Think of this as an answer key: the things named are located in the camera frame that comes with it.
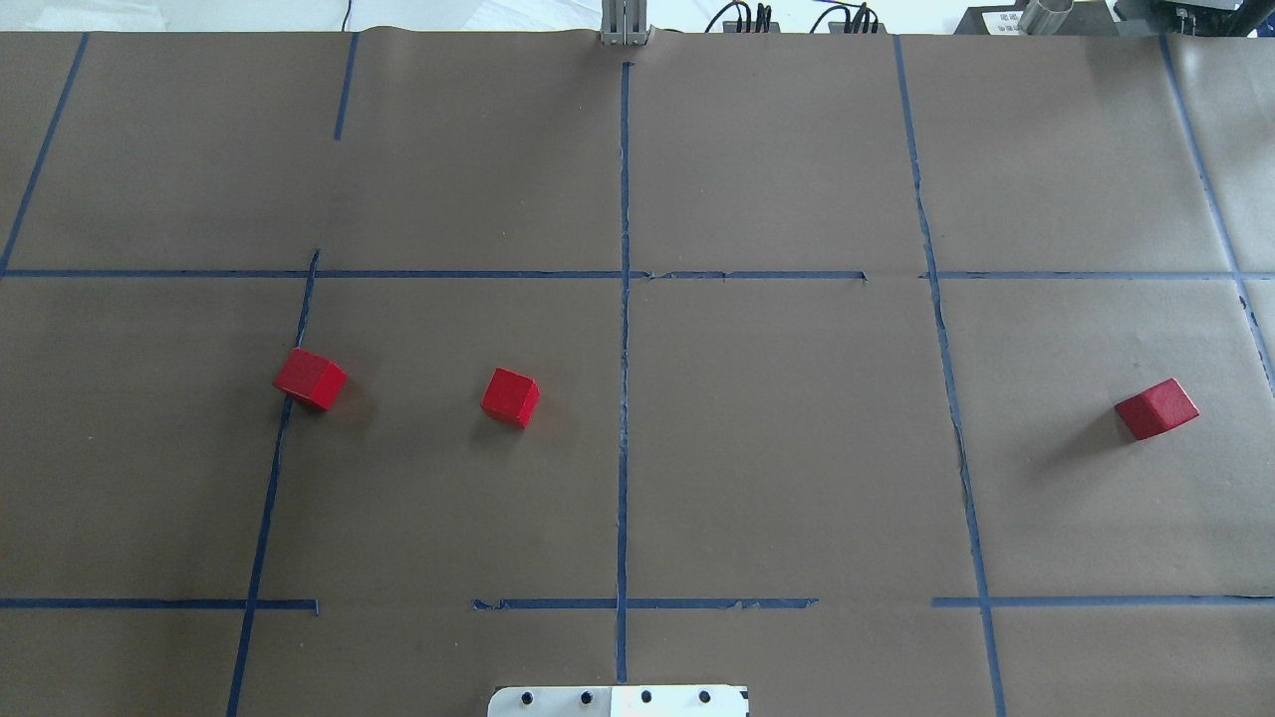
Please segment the red wooden block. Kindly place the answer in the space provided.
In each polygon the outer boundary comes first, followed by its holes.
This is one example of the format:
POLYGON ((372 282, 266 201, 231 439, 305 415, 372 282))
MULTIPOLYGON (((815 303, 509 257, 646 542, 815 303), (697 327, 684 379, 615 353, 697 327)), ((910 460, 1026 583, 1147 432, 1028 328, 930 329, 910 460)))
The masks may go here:
POLYGON ((1160 436, 1198 417, 1197 404, 1173 378, 1128 395, 1113 410, 1137 441, 1160 436))
POLYGON ((284 395, 316 411, 329 411, 346 389, 348 373, 332 358, 293 347, 275 373, 272 385, 284 395))
POLYGON ((538 381, 533 378, 509 367, 495 367, 479 404, 490 418, 513 427, 528 427, 539 395, 538 381))

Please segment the steel cup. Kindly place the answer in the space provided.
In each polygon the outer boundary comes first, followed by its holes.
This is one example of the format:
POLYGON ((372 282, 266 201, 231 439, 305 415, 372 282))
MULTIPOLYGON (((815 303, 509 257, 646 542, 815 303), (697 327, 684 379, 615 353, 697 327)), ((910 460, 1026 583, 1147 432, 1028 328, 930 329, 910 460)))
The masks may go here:
POLYGON ((1052 36, 1058 33, 1066 19, 1070 17, 1075 1, 1072 0, 1029 0, 1016 1, 1020 15, 1017 29, 1028 36, 1052 36))

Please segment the aluminium profile post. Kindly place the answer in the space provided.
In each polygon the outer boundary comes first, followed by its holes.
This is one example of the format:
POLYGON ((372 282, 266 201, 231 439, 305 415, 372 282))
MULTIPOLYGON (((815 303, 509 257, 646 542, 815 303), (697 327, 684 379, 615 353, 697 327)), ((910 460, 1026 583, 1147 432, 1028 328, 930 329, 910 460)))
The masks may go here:
POLYGON ((643 46, 650 36, 646 0, 603 0, 601 42, 606 46, 643 46))

